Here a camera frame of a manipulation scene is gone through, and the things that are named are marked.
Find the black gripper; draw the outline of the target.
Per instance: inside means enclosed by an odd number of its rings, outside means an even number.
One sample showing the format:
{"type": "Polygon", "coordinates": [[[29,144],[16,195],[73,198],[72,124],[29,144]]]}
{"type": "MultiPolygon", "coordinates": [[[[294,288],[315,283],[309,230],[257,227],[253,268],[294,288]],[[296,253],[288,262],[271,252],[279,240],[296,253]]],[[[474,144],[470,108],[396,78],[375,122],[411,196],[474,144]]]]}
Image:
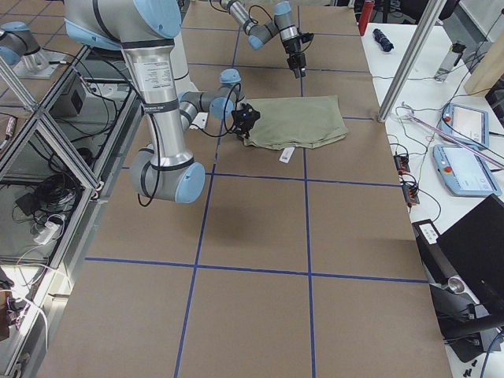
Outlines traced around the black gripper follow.
{"type": "Polygon", "coordinates": [[[234,120],[234,133],[239,140],[248,140],[250,130],[254,126],[254,120],[249,118],[237,118],[234,120]]]}
{"type": "Polygon", "coordinates": [[[306,57],[302,51],[302,44],[306,43],[305,37],[294,37],[291,39],[283,39],[282,44],[288,55],[287,64],[294,73],[295,78],[306,76],[306,57]]]}

